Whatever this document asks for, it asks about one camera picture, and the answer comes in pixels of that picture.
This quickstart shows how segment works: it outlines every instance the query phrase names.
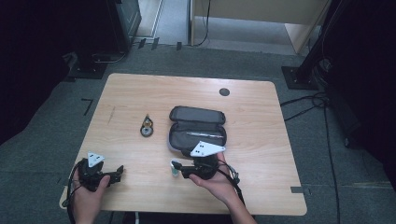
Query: floor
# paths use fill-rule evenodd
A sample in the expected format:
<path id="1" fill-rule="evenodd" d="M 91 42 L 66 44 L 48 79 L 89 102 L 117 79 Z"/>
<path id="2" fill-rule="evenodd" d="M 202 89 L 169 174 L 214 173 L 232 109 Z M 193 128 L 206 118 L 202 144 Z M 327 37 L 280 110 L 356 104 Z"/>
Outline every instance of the floor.
<path id="1" fill-rule="evenodd" d="M 140 0 L 139 4 L 143 19 L 137 40 L 146 38 L 149 43 L 159 37 L 160 44 L 176 45 L 177 42 L 183 45 L 189 44 L 188 1 Z M 196 17 L 195 24 L 194 41 L 198 44 L 205 38 L 205 18 Z M 296 55 L 283 23 L 209 18 L 208 24 L 208 36 L 200 48 Z M 153 32 L 148 35 L 148 33 L 143 34 L 142 30 Z M 319 27 L 300 55 L 307 55 L 309 48 L 318 38 L 318 30 Z"/>

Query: hand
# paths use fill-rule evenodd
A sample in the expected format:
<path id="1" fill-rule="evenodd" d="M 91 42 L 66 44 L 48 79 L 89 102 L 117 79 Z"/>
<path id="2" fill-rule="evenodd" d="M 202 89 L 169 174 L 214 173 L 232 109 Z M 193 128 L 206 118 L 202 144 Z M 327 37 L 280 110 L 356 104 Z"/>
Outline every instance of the hand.
<path id="1" fill-rule="evenodd" d="M 73 212 L 76 223 L 93 223 L 96 216 L 100 212 L 102 205 L 102 198 L 106 191 L 108 181 L 110 181 L 110 176 L 105 175 L 96 190 L 92 192 L 82 187 L 78 180 L 78 170 L 73 176 L 74 185 L 76 191 L 73 197 Z"/>
<path id="2" fill-rule="evenodd" d="M 222 162 L 226 162 L 224 158 L 224 154 L 222 152 L 217 154 L 219 161 L 219 169 L 223 171 L 225 174 L 229 175 L 230 171 L 228 167 Z M 190 175 L 189 178 L 194 182 L 197 186 L 203 187 L 209 190 L 210 193 L 213 194 L 220 201 L 227 203 L 227 201 L 237 196 L 233 185 L 230 181 L 220 172 L 216 172 L 216 174 L 208 179 L 203 180 L 197 175 Z"/>

